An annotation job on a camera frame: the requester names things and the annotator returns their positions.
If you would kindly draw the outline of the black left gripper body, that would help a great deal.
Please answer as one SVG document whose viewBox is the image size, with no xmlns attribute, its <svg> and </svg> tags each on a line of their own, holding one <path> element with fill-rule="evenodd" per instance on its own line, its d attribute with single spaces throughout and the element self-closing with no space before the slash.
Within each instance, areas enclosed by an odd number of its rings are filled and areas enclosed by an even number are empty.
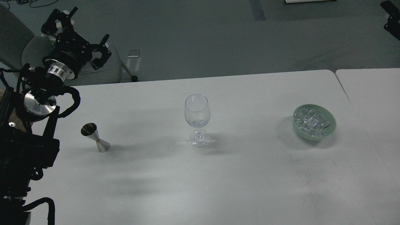
<svg viewBox="0 0 400 225">
<path fill-rule="evenodd" d="M 78 78 L 82 68 L 92 58 L 91 44 L 76 32 L 62 32 L 50 52 L 43 57 L 47 72 L 42 77 L 48 82 L 64 82 Z"/>
</svg>

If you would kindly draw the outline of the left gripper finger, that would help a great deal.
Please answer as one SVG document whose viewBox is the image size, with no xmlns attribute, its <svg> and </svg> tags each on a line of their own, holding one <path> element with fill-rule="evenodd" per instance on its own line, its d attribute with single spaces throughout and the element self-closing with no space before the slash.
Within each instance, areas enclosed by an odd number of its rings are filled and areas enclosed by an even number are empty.
<svg viewBox="0 0 400 225">
<path fill-rule="evenodd" d="M 99 53 L 100 57 L 94 57 L 91 61 L 90 64 L 94 70 L 99 70 L 102 68 L 108 59 L 111 57 L 112 53 L 106 46 L 106 42 L 109 39 L 110 35 L 106 34 L 102 40 L 100 41 L 99 44 L 89 44 L 89 49 L 91 50 L 92 53 Z"/>
<path fill-rule="evenodd" d="M 69 13 L 54 9 L 46 22 L 41 27 L 41 32 L 46 37 L 55 37 L 56 39 L 73 39 L 78 37 L 74 30 L 71 18 L 78 10 L 74 7 Z"/>
</svg>

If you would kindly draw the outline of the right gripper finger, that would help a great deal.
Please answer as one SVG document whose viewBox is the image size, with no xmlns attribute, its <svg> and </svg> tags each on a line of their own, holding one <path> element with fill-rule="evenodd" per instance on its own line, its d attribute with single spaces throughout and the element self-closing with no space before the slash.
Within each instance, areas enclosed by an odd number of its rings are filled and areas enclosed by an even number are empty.
<svg viewBox="0 0 400 225">
<path fill-rule="evenodd" d="M 389 15 L 384 30 L 389 32 L 397 40 L 400 40 L 400 17 L 399 15 Z"/>
<path fill-rule="evenodd" d="M 390 0 L 381 2 L 380 6 L 387 14 L 399 14 L 400 12 L 400 10 Z"/>
</svg>

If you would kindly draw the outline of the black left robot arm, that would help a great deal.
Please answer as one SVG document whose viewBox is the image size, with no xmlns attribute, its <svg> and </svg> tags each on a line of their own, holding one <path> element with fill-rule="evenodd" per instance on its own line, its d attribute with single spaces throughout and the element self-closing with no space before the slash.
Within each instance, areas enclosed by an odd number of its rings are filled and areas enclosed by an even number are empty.
<svg viewBox="0 0 400 225">
<path fill-rule="evenodd" d="M 59 118 L 80 105 L 78 90 L 65 81 L 76 80 L 90 63 L 94 70 L 106 64 L 112 53 L 106 34 L 100 43 L 81 37 L 70 12 L 54 9 L 41 27 L 43 47 L 34 34 L 7 8 L 1 6 L 1 224 L 28 225 L 31 210 L 46 203 L 47 224 L 55 224 L 55 203 L 49 197 L 26 203 L 30 181 L 43 178 L 43 170 L 54 165 L 60 141 L 54 138 Z"/>
</svg>

